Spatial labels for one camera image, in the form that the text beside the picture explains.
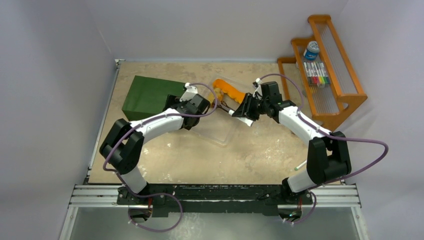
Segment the green paper bag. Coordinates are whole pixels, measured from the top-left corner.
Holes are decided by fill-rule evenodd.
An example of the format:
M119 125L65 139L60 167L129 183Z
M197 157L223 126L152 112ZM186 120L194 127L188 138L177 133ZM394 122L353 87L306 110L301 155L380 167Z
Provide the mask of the green paper bag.
M168 95L181 96L184 86L184 82L136 75L121 110L129 121L157 115L164 110Z

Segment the metal tongs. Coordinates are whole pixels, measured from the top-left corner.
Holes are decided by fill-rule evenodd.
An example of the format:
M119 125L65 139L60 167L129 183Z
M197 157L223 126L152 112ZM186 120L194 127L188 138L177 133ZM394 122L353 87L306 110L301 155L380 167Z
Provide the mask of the metal tongs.
M249 127L251 127L254 123L253 120L250 120L246 117L233 116L235 111L232 108L230 108L224 101L220 102L217 107L227 112L232 118L236 118L237 120L241 121L242 123L246 124Z

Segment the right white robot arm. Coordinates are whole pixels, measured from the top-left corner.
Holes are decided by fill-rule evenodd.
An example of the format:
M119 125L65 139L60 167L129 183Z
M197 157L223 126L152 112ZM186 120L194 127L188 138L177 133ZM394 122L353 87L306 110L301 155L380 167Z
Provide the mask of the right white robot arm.
M230 115L247 125L267 115L287 127L307 145L306 168L282 181L280 196L288 204L300 198L301 192L351 173L352 166L345 135L320 129L291 100L283 100L276 82L256 86L254 93L246 93Z

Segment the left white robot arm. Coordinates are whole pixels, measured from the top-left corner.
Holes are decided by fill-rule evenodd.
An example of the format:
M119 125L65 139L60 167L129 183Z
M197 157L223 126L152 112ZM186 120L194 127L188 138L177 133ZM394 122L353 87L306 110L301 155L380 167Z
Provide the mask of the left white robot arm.
M190 130L209 110L211 103L199 94L183 100L168 95L163 112L137 121L118 119L99 148L112 172L130 189L129 197L138 205L149 199L149 184L138 169L143 145L165 133Z

